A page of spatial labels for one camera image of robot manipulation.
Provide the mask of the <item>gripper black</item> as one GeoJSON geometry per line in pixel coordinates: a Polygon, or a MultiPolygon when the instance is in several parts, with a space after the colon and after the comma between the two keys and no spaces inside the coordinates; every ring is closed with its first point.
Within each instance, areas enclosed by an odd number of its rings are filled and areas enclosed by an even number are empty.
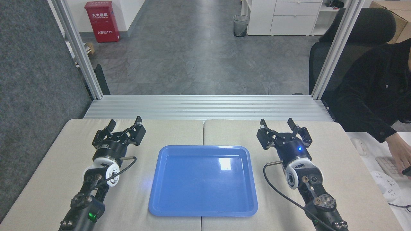
{"type": "Polygon", "coordinates": [[[310,156],[307,148],[312,143],[312,138],[306,127],[299,127],[294,123],[292,118],[287,121],[290,129],[292,130],[291,140],[287,142],[288,133],[278,133],[275,130],[271,130],[267,127],[264,119],[260,121],[260,129],[257,132],[257,138],[264,150],[268,150],[274,147],[277,151],[279,159],[283,161],[283,164],[290,164],[292,161],[298,158],[307,158],[310,161],[310,156]],[[300,135],[302,141],[294,140],[297,138],[297,134],[300,135]]]}
{"type": "Polygon", "coordinates": [[[96,135],[92,141],[96,152],[93,160],[96,158],[111,158],[119,161],[120,158],[125,157],[127,147],[129,144],[139,146],[146,133],[144,126],[141,124],[142,118],[137,116],[135,123],[122,132],[113,133],[116,126],[115,120],[110,120],[109,124],[103,130],[97,130],[96,135]],[[112,140],[104,140],[112,135],[112,140]]]}

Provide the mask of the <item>person's right hand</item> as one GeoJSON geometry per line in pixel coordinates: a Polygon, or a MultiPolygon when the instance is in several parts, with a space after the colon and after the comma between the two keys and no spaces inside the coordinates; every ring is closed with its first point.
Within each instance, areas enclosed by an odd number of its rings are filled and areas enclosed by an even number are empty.
{"type": "Polygon", "coordinates": [[[385,141],[388,144],[389,151],[399,172],[408,168],[411,163],[410,145],[408,145],[398,133],[394,133],[387,137],[385,141]]]}

